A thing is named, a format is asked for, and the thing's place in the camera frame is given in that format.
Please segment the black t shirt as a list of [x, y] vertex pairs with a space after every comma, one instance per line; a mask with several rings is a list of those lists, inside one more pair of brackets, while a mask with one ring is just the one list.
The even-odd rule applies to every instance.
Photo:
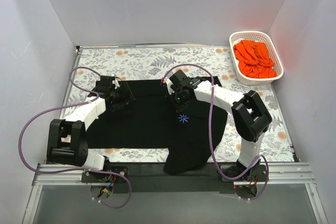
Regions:
[[191, 100], [178, 111], [159, 80], [123, 81], [135, 101], [107, 109], [87, 129], [89, 148], [167, 148], [163, 170], [175, 175], [204, 166], [211, 156], [209, 103]]

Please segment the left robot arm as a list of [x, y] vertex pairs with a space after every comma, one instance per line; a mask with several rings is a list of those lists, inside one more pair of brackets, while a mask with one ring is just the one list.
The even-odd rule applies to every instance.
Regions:
[[106, 158], [88, 150], [87, 129], [106, 111], [114, 112], [135, 101], [129, 87], [94, 88], [84, 105], [64, 119], [54, 119], [49, 126], [47, 161], [93, 170], [100, 182], [111, 178]]

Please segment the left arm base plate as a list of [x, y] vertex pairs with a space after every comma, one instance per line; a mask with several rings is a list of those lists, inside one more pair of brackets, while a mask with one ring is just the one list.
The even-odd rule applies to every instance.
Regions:
[[94, 173], [85, 171], [82, 173], [81, 182], [82, 183], [110, 183], [110, 182], [117, 182], [117, 183], [125, 183], [125, 180], [121, 178], [120, 176], [114, 176], [110, 173], [116, 173], [119, 175], [122, 175], [124, 177], [127, 177], [128, 175], [128, 167], [127, 166], [111, 166], [107, 170], [107, 174], [102, 173]]

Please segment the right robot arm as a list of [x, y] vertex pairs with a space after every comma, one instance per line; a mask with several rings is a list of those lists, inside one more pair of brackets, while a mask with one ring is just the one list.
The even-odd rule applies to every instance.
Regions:
[[[218, 173], [228, 181], [238, 179], [251, 180], [256, 174], [260, 159], [265, 158], [260, 154], [262, 140], [272, 118], [265, 104], [255, 91], [239, 93], [220, 87], [214, 80], [207, 81], [200, 78], [184, 78], [173, 80], [172, 77], [161, 79], [167, 88], [168, 94], [176, 99], [178, 104], [193, 98], [197, 101], [209, 103], [208, 138], [213, 162]], [[213, 108], [218, 107], [234, 118], [236, 131], [241, 137], [241, 150], [237, 160], [237, 173], [234, 177], [227, 176], [220, 169], [216, 161], [212, 136]]]

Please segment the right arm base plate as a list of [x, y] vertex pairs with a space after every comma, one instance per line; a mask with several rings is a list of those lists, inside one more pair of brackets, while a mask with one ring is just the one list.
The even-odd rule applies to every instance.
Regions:
[[[245, 168], [238, 167], [236, 163], [222, 163], [219, 165], [221, 172], [230, 178], [240, 175]], [[266, 166], [259, 164], [253, 166], [242, 177], [237, 179], [238, 182], [265, 182], [267, 177]]]

